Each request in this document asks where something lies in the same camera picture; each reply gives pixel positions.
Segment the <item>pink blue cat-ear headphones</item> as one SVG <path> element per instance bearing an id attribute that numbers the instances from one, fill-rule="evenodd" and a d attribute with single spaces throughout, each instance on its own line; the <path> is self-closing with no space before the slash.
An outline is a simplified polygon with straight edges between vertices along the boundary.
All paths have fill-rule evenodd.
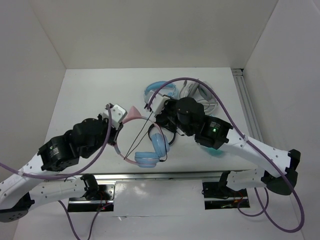
<path id="1" fill-rule="evenodd" d="M 121 146 L 116 144 L 113 147 L 122 160 L 140 168 L 154 168 L 168 159 L 170 141 L 150 114 L 144 116 L 135 106 L 131 106 L 122 123 L 124 133 L 120 134 Z M 155 127 L 149 140 L 148 128 L 151 124 Z"/>

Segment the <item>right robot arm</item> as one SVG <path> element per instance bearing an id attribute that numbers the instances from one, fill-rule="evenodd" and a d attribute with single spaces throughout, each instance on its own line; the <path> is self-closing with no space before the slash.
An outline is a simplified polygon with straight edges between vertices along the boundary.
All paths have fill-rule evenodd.
<path id="1" fill-rule="evenodd" d="M 171 123 L 201 146 L 239 156 L 257 167 L 252 170 L 223 172 L 218 190 L 223 196 L 246 188 L 267 188 L 289 196 L 297 184 L 301 154 L 280 150 L 236 131 L 229 122 L 205 114 L 204 106 L 191 97 L 156 97 L 150 103 L 156 123 Z"/>

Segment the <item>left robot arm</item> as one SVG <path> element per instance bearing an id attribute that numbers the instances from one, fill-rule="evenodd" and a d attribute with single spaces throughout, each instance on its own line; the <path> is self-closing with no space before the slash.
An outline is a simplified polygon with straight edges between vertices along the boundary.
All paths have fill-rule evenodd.
<path id="1" fill-rule="evenodd" d="M 16 221 L 41 205 L 65 198 L 97 198 L 100 189 L 92 174 L 71 180 L 60 172 L 106 145 L 115 145 L 126 115 L 114 109 L 111 114 L 105 111 L 40 147 L 26 165 L 0 183 L 0 221 Z"/>

